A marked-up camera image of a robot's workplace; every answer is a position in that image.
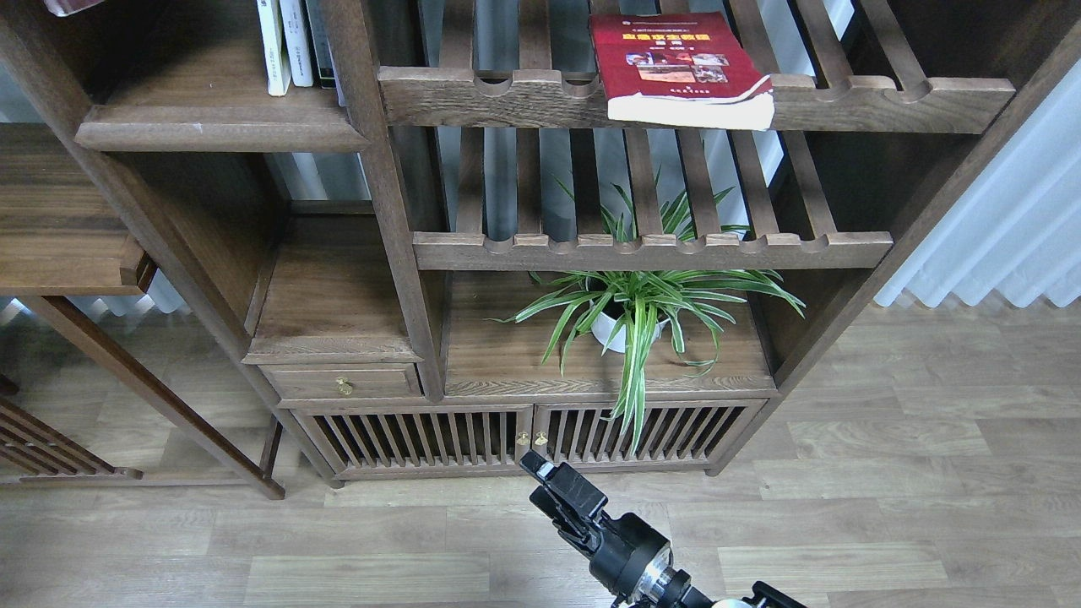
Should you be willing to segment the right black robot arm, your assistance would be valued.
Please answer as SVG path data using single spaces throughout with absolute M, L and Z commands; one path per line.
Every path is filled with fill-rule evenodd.
M 613 519 L 608 495 L 568 463 L 553 465 L 529 451 L 519 462 L 540 484 L 530 501 L 551 517 L 557 532 L 589 561 L 590 573 L 632 607 L 799 607 L 762 581 L 744 598 L 713 602 L 692 586 L 688 571 L 672 566 L 671 543 L 638 515 Z

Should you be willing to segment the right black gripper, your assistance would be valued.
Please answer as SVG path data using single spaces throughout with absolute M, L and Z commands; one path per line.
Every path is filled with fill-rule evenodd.
M 589 572 L 619 600 L 656 605 L 671 581 L 671 542 L 636 514 L 601 514 L 609 497 L 568 463 L 555 466 L 529 451 L 519 462 L 540 488 L 530 503 L 551 519 L 557 536 L 588 558 Z

